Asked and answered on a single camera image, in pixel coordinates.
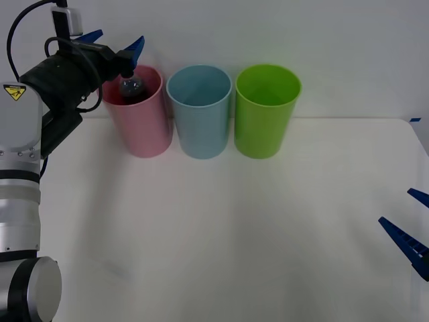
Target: plastic cup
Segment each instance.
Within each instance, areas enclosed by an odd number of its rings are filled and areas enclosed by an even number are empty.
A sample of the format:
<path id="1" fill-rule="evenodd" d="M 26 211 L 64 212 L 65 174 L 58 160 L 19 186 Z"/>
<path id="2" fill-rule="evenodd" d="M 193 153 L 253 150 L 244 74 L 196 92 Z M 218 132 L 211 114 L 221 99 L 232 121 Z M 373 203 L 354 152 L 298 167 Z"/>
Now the plastic cup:
<path id="1" fill-rule="evenodd" d="M 255 65 L 241 72 L 235 88 L 237 149 L 250 158 L 273 156 L 300 95 L 300 80 L 282 66 Z"/>
<path id="2" fill-rule="evenodd" d="M 161 74 L 150 66 L 139 65 L 134 70 L 149 93 L 149 98 L 126 105 L 119 93 L 119 78 L 103 84 L 103 101 L 124 144 L 134 156 L 151 158 L 161 154 L 172 142 L 172 127 L 168 121 L 162 94 Z"/>
<path id="3" fill-rule="evenodd" d="M 194 65 L 167 82 L 180 146 L 189 156 L 208 159 L 227 145 L 232 81 L 223 70 Z"/>

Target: pink cup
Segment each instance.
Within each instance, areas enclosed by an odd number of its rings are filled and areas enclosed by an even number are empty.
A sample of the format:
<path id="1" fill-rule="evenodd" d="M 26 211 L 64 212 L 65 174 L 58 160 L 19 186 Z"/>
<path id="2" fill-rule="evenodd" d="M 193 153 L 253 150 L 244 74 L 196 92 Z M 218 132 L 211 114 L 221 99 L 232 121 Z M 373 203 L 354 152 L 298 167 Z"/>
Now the pink cup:
<path id="1" fill-rule="evenodd" d="M 138 74 L 150 94 L 143 102 L 126 105 L 119 94 L 119 76 L 103 85 L 103 101 L 123 142 L 134 156 L 151 158 L 161 154 L 172 142 L 163 96 L 161 74 L 150 66 L 139 65 Z"/>

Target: plastic bottle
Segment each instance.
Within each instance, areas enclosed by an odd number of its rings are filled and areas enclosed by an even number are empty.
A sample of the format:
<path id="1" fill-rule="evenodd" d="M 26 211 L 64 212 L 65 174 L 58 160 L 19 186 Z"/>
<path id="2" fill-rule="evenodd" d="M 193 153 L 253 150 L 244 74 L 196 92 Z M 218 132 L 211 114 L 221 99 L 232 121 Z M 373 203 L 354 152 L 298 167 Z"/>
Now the plastic bottle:
<path id="1" fill-rule="evenodd" d="M 127 105 L 137 104 L 149 98 L 145 83 L 136 74 L 129 78 L 121 77 L 119 92 Z"/>

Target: white wall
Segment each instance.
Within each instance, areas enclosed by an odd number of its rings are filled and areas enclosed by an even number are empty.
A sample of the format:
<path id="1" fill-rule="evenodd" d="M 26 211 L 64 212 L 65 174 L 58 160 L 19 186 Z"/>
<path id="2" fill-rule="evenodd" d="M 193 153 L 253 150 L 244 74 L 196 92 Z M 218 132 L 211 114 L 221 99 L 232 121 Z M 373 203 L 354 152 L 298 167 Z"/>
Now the white wall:
<path id="1" fill-rule="evenodd" d="M 0 12 L 0 81 L 13 79 L 5 54 L 9 27 L 32 2 L 14 1 Z M 299 117 L 427 113 L 427 0 L 69 0 L 69 6 L 82 11 L 86 32 L 103 29 L 100 42 L 113 49 L 143 34 L 141 62 L 166 76 L 194 63 L 217 64 L 233 77 L 250 64 L 283 64 L 304 85 Z M 44 40 L 53 35 L 47 7 L 24 19 L 13 43 L 18 71 L 44 58 Z"/>

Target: white table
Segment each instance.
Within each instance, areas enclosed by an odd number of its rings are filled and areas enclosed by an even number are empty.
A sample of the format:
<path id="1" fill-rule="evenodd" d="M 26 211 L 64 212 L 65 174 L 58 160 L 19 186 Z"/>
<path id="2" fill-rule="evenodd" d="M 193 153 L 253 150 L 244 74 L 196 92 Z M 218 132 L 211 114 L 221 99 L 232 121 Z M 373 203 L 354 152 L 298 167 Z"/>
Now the white table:
<path id="1" fill-rule="evenodd" d="M 429 288 L 377 220 L 429 245 L 429 158 L 396 119 L 294 119 L 282 150 L 127 154 L 85 119 L 42 179 L 57 321 L 427 321 Z"/>

